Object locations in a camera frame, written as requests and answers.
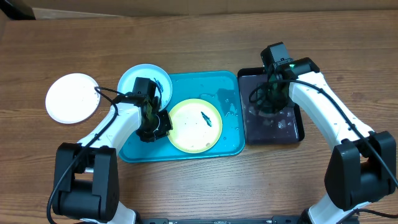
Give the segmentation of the light blue plate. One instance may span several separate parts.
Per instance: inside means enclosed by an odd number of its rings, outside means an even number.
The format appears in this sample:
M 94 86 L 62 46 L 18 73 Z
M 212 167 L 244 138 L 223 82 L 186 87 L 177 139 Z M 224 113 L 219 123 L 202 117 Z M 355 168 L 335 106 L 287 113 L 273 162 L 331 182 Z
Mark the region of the light blue plate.
M 117 91 L 120 93 L 132 91 L 136 78 L 149 78 L 156 83 L 155 96 L 161 99 L 160 110 L 165 109 L 172 98 L 172 81 L 169 74 L 164 69 L 153 64 L 135 65 L 122 75 Z

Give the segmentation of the yellow plate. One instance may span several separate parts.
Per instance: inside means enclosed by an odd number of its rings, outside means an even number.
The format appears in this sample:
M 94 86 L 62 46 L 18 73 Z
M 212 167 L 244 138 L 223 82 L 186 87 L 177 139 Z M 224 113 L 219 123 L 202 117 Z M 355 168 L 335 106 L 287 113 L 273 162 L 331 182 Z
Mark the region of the yellow plate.
M 169 141 L 182 152 L 205 152 L 215 146 L 221 137 L 221 115 L 205 100 L 183 100 L 171 109 L 169 115 L 172 122 Z

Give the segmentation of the white plate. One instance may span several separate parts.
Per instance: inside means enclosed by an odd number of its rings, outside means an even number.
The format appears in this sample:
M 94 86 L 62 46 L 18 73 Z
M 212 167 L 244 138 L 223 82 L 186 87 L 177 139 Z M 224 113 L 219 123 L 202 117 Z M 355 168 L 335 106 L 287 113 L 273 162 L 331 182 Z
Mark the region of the white plate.
M 89 118 L 100 103 L 97 82 L 83 73 L 64 75 L 49 88 L 45 108 L 49 116 L 62 124 L 75 124 Z

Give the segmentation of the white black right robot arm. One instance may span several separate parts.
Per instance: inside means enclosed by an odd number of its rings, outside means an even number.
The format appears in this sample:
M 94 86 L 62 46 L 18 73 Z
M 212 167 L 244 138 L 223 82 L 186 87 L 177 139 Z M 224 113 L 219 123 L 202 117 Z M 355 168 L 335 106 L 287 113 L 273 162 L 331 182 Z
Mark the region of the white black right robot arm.
M 299 223 L 344 223 L 397 190 L 396 140 L 389 132 L 377 133 L 358 119 L 311 59 L 282 57 L 263 64 L 267 81 L 250 93 L 249 101 L 270 113 L 289 102 L 299 105 L 331 149 L 326 194 L 302 213 Z

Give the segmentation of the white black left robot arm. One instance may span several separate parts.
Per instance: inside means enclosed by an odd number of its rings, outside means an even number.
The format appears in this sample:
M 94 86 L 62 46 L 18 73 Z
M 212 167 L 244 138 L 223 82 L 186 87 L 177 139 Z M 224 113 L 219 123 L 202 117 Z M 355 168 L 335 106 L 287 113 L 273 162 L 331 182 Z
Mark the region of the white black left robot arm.
M 120 94 L 89 135 L 58 147 L 47 204 L 50 223 L 52 214 L 91 223 L 134 223 L 135 213 L 119 201 L 117 156 L 133 133 L 144 142 L 169 133 L 171 121 L 160 105 L 160 97 L 153 94 Z

